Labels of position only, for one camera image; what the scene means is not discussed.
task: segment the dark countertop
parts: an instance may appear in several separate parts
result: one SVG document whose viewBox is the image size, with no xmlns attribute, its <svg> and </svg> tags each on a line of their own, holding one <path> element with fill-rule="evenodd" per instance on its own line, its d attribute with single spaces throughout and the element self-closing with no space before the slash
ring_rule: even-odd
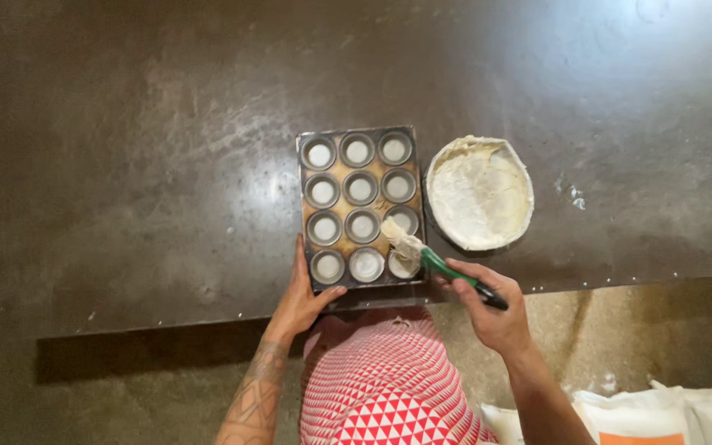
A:
<svg viewBox="0 0 712 445">
<path fill-rule="evenodd" d="M 507 138 L 535 186 L 526 235 L 476 254 L 428 238 L 526 292 L 712 275 L 712 2 L 0 6 L 15 329 L 270 315 L 301 227 L 294 137 L 349 127 L 416 126 L 425 168 L 453 138 Z"/>
</svg>

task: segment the right hand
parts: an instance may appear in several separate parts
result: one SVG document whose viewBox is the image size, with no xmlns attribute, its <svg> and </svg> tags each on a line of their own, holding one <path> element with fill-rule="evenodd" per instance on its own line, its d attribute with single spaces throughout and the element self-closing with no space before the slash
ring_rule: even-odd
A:
<svg viewBox="0 0 712 445">
<path fill-rule="evenodd" d="M 467 308 L 474 332 L 483 345 L 498 352 L 504 358 L 534 348 L 526 318 L 526 305 L 518 282 L 482 265 L 453 258 L 447 258 L 446 263 L 450 268 L 487 284 L 509 304 L 507 310 L 487 307 L 482 304 L 477 291 L 465 279 L 454 279 L 450 283 L 441 276 L 436 277 L 436 281 L 443 289 L 454 290 L 460 302 Z"/>
</svg>

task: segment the floor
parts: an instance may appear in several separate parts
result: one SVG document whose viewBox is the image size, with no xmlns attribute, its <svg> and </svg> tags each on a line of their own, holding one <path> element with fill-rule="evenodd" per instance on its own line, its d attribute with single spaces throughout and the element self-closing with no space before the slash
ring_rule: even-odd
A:
<svg viewBox="0 0 712 445">
<path fill-rule="evenodd" d="M 499 358 L 462 308 L 431 305 L 471 404 L 512 407 Z M 533 335 L 571 393 L 712 386 L 712 279 L 532 295 Z M 210 443 L 264 321 L 26 340 L 0 310 L 0 443 Z M 279 413 L 297 443 L 301 350 L 293 349 Z"/>
</svg>

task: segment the tattooed arm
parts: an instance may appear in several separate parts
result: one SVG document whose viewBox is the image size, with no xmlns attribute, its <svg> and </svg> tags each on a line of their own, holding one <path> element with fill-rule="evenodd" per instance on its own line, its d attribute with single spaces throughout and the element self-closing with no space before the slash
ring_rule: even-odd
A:
<svg viewBox="0 0 712 445">
<path fill-rule="evenodd" d="M 311 326 L 320 311 L 345 293 L 343 287 L 325 289 L 315 297 L 311 291 L 301 234 L 296 237 L 290 284 L 273 313 L 271 322 L 246 371 L 218 432 L 215 445 L 262 445 L 273 443 L 276 410 L 282 392 L 282 375 L 292 339 Z"/>
</svg>

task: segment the left hand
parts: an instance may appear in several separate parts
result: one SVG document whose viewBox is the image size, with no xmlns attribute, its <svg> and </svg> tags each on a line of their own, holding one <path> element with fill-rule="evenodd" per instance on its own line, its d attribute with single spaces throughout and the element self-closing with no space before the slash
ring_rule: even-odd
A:
<svg viewBox="0 0 712 445">
<path fill-rule="evenodd" d="M 325 289 L 315 297 L 311 290 L 306 257 L 303 255 L 303 238 L 296 237 L 296 256 L 292 261 L 292 276 L 282 301 L 273 312 L 265 337 L 272 341 L 292 342 L 296 334 L 311 326 L 320 311 L 335 298 L 347 292 L 342 286 Z"/>
</svg>

